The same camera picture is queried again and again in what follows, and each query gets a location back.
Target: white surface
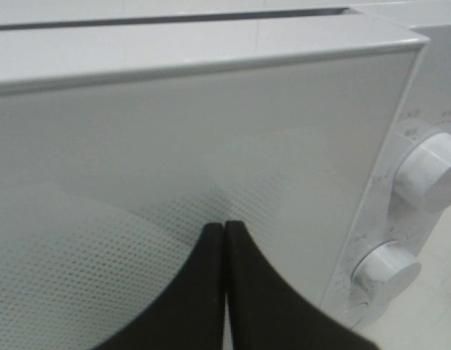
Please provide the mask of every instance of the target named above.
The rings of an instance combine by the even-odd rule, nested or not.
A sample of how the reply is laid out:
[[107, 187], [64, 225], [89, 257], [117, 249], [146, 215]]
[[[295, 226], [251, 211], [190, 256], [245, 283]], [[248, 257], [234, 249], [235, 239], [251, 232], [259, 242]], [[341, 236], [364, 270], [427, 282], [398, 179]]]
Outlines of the white surface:
[[311, 55], [353, 55], [357, 50], [414, 48], [424, 41], [421, 35], [357, 14], [0, 31], [0, 85], [172, 67], [202, 66], [203, 71], [212, 69], [211, 65], [236, 68], [250, 61], [269, 63]]
[[356, 5], [355, 8], [407, 28], [451, 25], [451, 0], [396, 1], [392, 4]]
[[393, 189], [418, 209], [446, 209], [451, 204], [451, 135], [438, 133], [417, 146], [397, 171]]
[[360, 331], [382, 350], [451, 350], [451, 207], [418, 259], [423, 269], [416, 281]]
[[0, 25], [346, 7], [393, 0], [0, 0]]

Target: white knob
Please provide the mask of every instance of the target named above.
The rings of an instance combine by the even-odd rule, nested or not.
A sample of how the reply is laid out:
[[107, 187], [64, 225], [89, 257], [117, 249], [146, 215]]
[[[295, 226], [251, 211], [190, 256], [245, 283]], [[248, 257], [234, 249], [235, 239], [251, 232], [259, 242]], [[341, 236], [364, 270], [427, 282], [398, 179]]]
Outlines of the white knob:
[[388, 304], [403, 292], [420, 273], [415, 256], [390, 241], [370, 252], [353, 272], [353, 283], [378, 306]]
[[435, 213], [451, 204], [451, 135], [425, 140], [401, 164], [393, 190], [418, 209]]

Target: white microwave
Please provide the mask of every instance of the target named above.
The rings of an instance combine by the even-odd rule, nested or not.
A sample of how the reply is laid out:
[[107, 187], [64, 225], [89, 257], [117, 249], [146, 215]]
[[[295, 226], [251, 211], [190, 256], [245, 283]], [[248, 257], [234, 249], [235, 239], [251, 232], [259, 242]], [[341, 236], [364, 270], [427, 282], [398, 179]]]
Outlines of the white microwave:
[[451, 203], [421, 4], [0, 22], [0, 350], [94, 349], [231, 220], [340, 324], [379, 317]]

